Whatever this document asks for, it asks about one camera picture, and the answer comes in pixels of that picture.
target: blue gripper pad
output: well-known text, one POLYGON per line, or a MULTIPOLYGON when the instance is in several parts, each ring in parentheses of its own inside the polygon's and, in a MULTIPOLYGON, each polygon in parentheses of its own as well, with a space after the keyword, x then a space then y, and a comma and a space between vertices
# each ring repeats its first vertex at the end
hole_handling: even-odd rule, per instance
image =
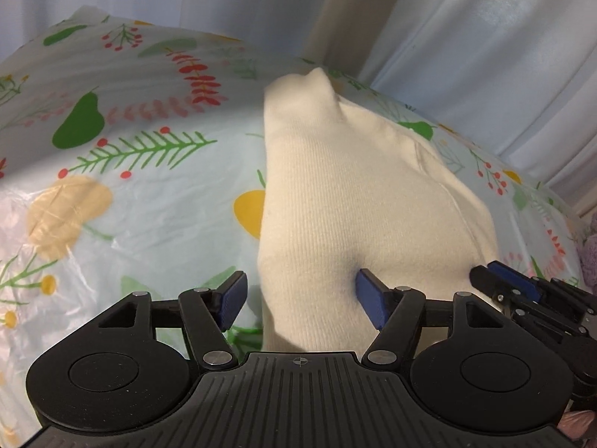
POLYGON ((247 292, 249 290, 247 275, 240 273, 240 271, 234 273, 218 288, 218 291, 223 292, 222 307, 217 315, 217 324, 222 332, 232 326, 247 301, 247 292))
POLYGON ((354 283, 356 284, 356 297, 360 305, 365 310, 373 326, 377 330, 381 330, 390 318, 383 298, 384 291, 389 291, 389 289, 384 287, 385 290, 383 290, 381 285, 372 283, 362 270, 356 274, 354 283))
POLYGON ((487 269, 511 284, 529 300, 538 302, 541 299, 541 294, 537 291, 535 286, 533 286, 531 280, 518 271, 513 270, 511 267, 508 267, 499 261, 492 261, 487 265, 487 269))

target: white fabric backdrop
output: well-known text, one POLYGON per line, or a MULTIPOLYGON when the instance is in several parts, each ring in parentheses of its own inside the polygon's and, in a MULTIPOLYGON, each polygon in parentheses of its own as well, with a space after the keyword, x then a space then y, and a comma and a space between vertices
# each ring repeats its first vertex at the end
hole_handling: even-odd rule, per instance
MULTIPOLYGON (((300 54, 324 2, 0 0, 0 59, 83 4, 300 54)), ((398 0, 359 77, 583 213, 597 203, 596 9, 597 0, 398 0)))

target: green pear print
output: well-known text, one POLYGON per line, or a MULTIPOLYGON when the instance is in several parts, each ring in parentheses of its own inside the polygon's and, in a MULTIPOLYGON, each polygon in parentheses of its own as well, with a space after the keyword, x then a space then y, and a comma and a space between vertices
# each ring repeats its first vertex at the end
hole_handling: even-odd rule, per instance
POLYGON ((82 30, 87 28, 87 25, 75 25, 73 27, 62 29, 59 32, 56 32, 49 37, 44 38, 44 45, 47 47, 49 45, 55 44, 65 38, 69 37, 70 35, 74 34, 77 30, 82 30))
POLYGON ((88 92, 56 130, 52 143, 61 150, 75 148, 93 140, 103 129, 104 117, 97 110, 97 94, 88 92))
POLYGON ((168 52, 181 52, 197 48, 197 41, 194 38, 173 38, 171 40, 162 40, 147 47, 139 52, 139 57, 148 57, 168 52))
POLYGON ((399 125, 413 130, 415 133, 420 134, 426 140, 431 140, 434 137, 434 128, 425 121, 417 121, 416 123, 406 123, 403 121, 398 122, 399 125))

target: ribbed black plate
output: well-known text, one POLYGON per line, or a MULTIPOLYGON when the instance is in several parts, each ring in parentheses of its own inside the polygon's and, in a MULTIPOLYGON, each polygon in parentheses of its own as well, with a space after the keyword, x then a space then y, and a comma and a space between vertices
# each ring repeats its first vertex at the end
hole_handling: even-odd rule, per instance
POLYGON ((48 428, 30 448, 570 448, 556 429, 492 437, 426 413, 393 373, 350 353, 253 353, 208 373, 171 416, 136 432, 86 436, 48 428))

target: cream knit fabric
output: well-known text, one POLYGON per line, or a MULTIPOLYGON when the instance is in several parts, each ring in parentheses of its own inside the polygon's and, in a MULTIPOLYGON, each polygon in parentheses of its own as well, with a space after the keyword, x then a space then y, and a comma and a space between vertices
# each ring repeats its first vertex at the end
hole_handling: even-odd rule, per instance
POLYGON ((337 96, 321 69, 266 89, 265 143, 265 351, 360 357, 377 331, 356 299, 359 268, 451 300, 497 258, 485 205, 434 148, 337 96))

